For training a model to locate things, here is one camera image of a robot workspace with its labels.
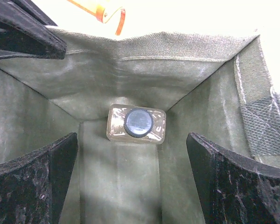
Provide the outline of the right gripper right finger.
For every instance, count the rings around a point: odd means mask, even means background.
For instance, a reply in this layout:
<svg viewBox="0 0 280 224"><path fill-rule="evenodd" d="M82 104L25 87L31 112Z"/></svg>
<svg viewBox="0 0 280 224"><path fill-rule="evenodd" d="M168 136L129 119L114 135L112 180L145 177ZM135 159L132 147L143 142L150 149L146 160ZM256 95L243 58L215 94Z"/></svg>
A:
<svg viewBox="0 0 280 224"><path fill-rule="evenodd" d="M186 145L207 224L280 224L280 168L197 133Z"/></svg>

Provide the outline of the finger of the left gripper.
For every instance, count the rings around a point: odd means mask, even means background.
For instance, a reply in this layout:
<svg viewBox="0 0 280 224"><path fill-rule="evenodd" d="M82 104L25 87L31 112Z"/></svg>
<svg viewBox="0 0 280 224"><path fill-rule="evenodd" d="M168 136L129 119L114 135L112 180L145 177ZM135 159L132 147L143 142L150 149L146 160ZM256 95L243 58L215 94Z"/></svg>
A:
<svg viewBox="0 0 280 224"><path fill-rule="evenodd" d="M55 25L31 0L0 0L0 59L64 59L66 43L47 29Z"/></svg>

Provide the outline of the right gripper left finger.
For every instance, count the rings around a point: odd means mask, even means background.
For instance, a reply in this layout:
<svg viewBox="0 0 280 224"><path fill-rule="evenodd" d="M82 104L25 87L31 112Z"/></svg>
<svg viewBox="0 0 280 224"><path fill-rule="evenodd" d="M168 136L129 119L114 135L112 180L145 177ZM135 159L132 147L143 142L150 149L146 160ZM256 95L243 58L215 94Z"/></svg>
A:
<svg viewBox="0 0 280 224"><path fill-rule="evenodd" d="M77 134L0 164L0 224L57 224L78 152Z"/></svg>

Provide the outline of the green canvas bag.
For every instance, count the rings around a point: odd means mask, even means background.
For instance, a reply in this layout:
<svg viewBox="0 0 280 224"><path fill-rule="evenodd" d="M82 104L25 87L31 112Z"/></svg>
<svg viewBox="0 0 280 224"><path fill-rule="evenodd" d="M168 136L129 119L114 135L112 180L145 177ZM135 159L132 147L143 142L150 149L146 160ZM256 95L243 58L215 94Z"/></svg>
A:
<svg viewBox="0 0 280 224"><path fill-rule="evenodd" d="M0 60L0 164L77 134L58 224L206 224L189 133L280 168L280 84L256 32L50 31L67 43L63 60ZM163 110L164 142L109 140L113 104Z"/></svg>

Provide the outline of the clear square bottle black cap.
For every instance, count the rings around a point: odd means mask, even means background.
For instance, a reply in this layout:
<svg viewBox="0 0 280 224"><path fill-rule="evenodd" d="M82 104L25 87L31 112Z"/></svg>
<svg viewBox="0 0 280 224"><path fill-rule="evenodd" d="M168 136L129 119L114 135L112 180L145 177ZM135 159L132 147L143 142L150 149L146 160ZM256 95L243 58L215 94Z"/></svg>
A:
<svg viewBox="0 0 280 224"><path fill-rule="evenodd" d="M163 110L113 104L108 112L106 136L111 141L162 144L167 116Z"/></svg>

